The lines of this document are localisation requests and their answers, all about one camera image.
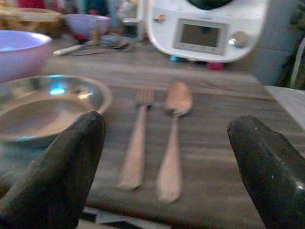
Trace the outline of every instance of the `wooden table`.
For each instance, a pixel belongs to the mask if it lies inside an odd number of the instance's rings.
[[[131,53],[51,58],[44,73],[88,76],[112,89],[114,101],[104,115],[105,148],[87,201],[91,207],[179,228],[264,228],[240,178],[226,131],[229,122],[253,115],[304,152],[304,131],[246,72],[213,72],[203,65],[170,62],[145,44]],[[155,181],[170,127],[162,110],[164,91],[175,80],[190,86],[194,108],[179,122],[183,193],[176,202],[164,204],[157,201]],[[154,84],[156,98],[147,120],[144,183],[137,190],[122,191],[116,182],[135,120],[136,89],[147,83]],[[8,189],[40,152],[0,146],[2,188]]]

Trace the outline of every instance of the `countertop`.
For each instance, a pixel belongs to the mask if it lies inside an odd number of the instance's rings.
[[[63,47],[55,42],[54,49]],[[76,74],[106,83],[114,101],[104,114],[107,136],[87,205],[178,228],[262,229],[264,225],[241,181],[227,136],[230,121],[253,115],[284,134],[304,152],[305,133],[249,73],[208,71],[204,65],[171,62],[150,44],[135,52],[52,57],[43,74]],[[172,204],[158,202],[155,181],[165,152],[170,117],[163,109],[166,88],[181,80],[193,92],[194,108],[179,120],[183,193]],[[148,113],[144,183],[134,191],[116,187],[136,115],[136,89],[153,84]],[[0,185],[8,189],[41,152],[0,146]]]

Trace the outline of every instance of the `metal plate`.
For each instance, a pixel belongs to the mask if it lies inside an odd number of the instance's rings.
[[[110,89],[80,76],[48,75],[0,84],[0,141],[46,146],[81,114],[102,114]]]

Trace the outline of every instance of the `lavender bowl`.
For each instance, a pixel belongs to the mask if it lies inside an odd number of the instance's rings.
[[[0,83],[39,74],[51,41],[39,33],[0,30]]]
[[[96,16],[89,14],[66,14],[65,19],[70,28],[70,30],[75,34],[81,34],[85,36],[86,39],[90,40],[92,21],[96,17],[97,23],[101,29],[101,33],[105,34],[111,23],[111,19],[104,16]]]

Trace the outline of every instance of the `spoon handle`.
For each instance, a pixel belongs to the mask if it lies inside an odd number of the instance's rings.
[[[158,199],[166,203],[175,201],[182,191],[178,138],[178,117],[174,116],[166,152],[157,178]]]
[[[146,113],[147,106],[140,106],[118,182],[124,190],[137,188],[143,180]]]

